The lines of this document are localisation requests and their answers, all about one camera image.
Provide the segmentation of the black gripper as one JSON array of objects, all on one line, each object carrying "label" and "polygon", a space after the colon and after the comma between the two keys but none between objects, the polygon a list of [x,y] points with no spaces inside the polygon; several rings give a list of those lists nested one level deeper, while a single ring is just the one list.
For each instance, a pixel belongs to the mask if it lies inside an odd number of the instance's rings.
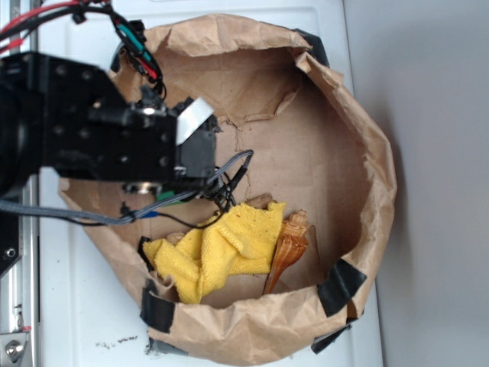
[{"label": "black gripper", "polygon": [[127,102],[115,88],[87,99],[90,180],[120,183],[129,192],[202,191],[215,173],[217,121],[202,99],[166,106],[151,87]]}]

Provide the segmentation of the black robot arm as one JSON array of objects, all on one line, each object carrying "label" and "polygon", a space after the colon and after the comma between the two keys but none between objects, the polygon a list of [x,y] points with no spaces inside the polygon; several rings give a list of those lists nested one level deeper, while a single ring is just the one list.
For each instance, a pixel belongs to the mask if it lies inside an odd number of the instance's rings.
[{"label": "black robot arm", "polygon": [[136,191],[202,190],[215,171],[217,121],[201,99],[169,108],[149,86],[127,102],[98,67],[26,52],[1,61],[1,195],[43,167]]}]

